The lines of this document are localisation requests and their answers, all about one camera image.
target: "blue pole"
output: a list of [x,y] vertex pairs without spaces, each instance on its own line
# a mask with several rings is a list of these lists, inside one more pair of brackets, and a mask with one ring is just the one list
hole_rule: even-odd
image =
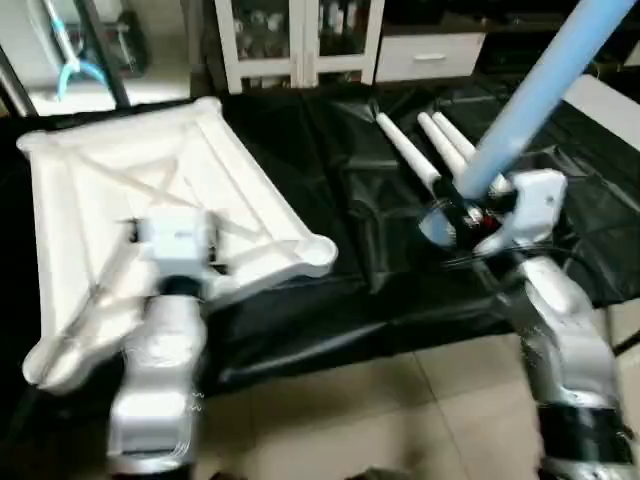
[[635,0],[582,0],[480,141],[455,182],[477,199],[529,145],[562,96],[629,12]]

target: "white plastic tray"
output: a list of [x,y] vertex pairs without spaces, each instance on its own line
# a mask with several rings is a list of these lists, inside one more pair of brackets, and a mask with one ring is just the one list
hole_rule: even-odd
[[[297,275],[322,276],[338,254],[269,181],[222,118],[217,99],[33,132],[18,146],[31,162],[42,311],[42,337],[23,364],[28,381],[37,381],[53,340],[95,288],[125,235],[123,221],[144,218],[151,206],[188,205],[221,219],[219,257],[229,275],[211,275],[213,309]],[[90,321],[66,342],[42,388],[74,388],[135,328],[153,274],[137,248],[127,263],[105,286]]]

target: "white cylinder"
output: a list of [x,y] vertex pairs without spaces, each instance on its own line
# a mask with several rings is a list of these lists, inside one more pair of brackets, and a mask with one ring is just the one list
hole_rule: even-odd
[[[476,153],[476,147],[474,147],[473,144],[467,140],[467,137],[441,112],[433,114],[433,121],[468,163],[473,158],[473,154]],[[511,190],[511,185],[503,175],[498,175],[491,185],[491,188],[496,193],[504,193]]]
[[458,178],[467,169],[467,162],[456,147],[442,133],[429,115],[422,112],[418,115],[418,123],[427,134],[431,143],[436,147],[438,153],[447,164],[454,178]]
[[411,169],[418,175],[422,184],[431,191],[433,182],[440,178],[440,173],[429,160],[409,141],[398,127],[384,113],[378,114],[376,121],[382,131],[395,145],[400,154],[407,161]]
[[449,141],[453,143],[465,160],[467,162],[471,160],[473,154],[476,153],[476,147],[473,146],[473,143],[467,140],[467,137],[465,137],[442,112],[434,113],[433,121],[438,125],[438,128],[442,130],[442,133],[447,136]]

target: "white cabinet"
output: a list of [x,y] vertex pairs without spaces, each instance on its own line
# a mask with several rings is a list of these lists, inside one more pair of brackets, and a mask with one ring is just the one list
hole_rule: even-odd
[[384,0],[214,0],[227,84],[372,83]]

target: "black plastic sheet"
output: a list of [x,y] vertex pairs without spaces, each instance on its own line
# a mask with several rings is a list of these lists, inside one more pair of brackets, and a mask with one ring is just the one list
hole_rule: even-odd
[[[332,238],[340,253],[326,277],[294,279],[209,319],[205,393],[510,331],[474,274],[439,269],[449,254],[417,228],[429,194],[374,115],[386,112],[445,171],[417,114],[440,109],[477,142],[513,87],[348,87],[225,99],[227,121],[257,162],[307,226]],[[3,301],[6,312],[17,312],[5,321],[0,368],[15,392],[24,385],[22,359],[40,332],[29,166],[15,140],[32,129],[140,110],[0,121],[0,208],[7,232],[0,239],[0,267],[12,278]],[[568,260],[570,275],[598,305],[640,296],[640,153],[562,105],[516,168],[531,167],[569,177],[554,241],[589,260],[603,279],[604,296]],[[108,362],[77,392],[52,400],[49,410],[65,418],[106,414],[121,369],[119,358]]]

